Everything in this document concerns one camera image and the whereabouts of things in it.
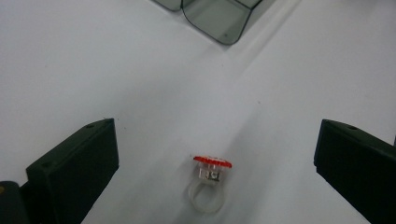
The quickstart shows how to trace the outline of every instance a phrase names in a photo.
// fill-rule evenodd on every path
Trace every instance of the ring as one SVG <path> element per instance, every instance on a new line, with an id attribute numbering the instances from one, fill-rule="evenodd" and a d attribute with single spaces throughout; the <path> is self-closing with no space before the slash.
<path id="1" fill-rule="evenodd" d="M 199 191 L 202 189 L 201 186 L 209 186 L 216 191 L 216 196 L 214 197 L 214 204 L 212 206 L 208 205 L 200 205 L 198 204 L 195 199 L 198 195 Z M 220 208 L 224 205 L 224 191 L 222 189 L 221 184 L 208 181 L 204 179 L 196 179 L 192 182 L 189 189 L 189 198 L 190 202 L 194 206 L 194 208 L 203 213 L 215 213 L 220 210 Z"/>
<path id="2" fill-rule="evenodd" d="M 224 205 L 225 196 L 220 184 L 222 174 L 226 169 L 232 168 L 230 162 L 213 157 L 194 157 L 198 161 L 199 175 L 192 181 L 189 188 L 190 202 L 194 208 L 203 213 L 215 213 Z M 213 188 L 216 191 L 213 203 L 198 204 L 196 197 L 204 187 Z"/>

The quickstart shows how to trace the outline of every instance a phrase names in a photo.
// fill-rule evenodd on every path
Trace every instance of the white surface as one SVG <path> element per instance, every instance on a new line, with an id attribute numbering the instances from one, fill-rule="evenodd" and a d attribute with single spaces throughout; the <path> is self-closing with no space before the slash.
<path id="1" fill-rule="evenodd" d="M 316 174 L 322 119 L 396 134 L 396 2 L 278 0 L 225 48 L 148 0 L 0 1 L 0 179 L 116 120 L 120 169 L 84 223 L 368 223 Z M 195 212 L 194 163 L 233 162 Z"/>

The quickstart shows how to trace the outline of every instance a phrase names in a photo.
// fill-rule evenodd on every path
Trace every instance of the clear plastic ring band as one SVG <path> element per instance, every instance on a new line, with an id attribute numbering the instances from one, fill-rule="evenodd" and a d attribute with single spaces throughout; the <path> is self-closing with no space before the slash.
<path id="1" fill-rule="evenodd" d="M 195 198 L 199 193 L 200 185 L 207 185 L 216 191 L 216 196 L 214 197 L 215 201 L 213 202 L 213 204 L 210 204 L 210 206 L 200 205 L 195 201 Z M 210 180 L 194 180 L 190 185 L 189 198 L 195 209 L 203 213 L 215 213 L 219 211 L 220 208 L 224 205 L 224 191 L 221 184 Z"/>

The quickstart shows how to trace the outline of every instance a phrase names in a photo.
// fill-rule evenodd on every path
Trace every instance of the red jewel ring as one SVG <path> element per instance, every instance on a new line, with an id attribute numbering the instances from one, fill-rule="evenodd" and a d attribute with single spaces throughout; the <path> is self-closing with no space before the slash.
<path id="1" fill-rule="evenodd" d="M 195 161 L 200 161 L 203 163 L 211 164 L 211 165 L 217 165 L 217 166 L 223 166 L 227 168 L 232 168 L 233 165 L 226 160 L 219 159 L 219 158 L 214 158 L 214 157 L 208 157 L 208 156 L 196 156 L 194 157 Z"/>

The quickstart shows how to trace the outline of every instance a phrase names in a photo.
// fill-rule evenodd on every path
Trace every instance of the gray translucent container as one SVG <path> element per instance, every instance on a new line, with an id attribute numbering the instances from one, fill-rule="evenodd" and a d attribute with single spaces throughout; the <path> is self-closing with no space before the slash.
<path id="1" fill-rule="evenodd" d="M 275 0 L 155 0 L 182 9 L 187 20 L 224 45 L 232 45 Z"/>

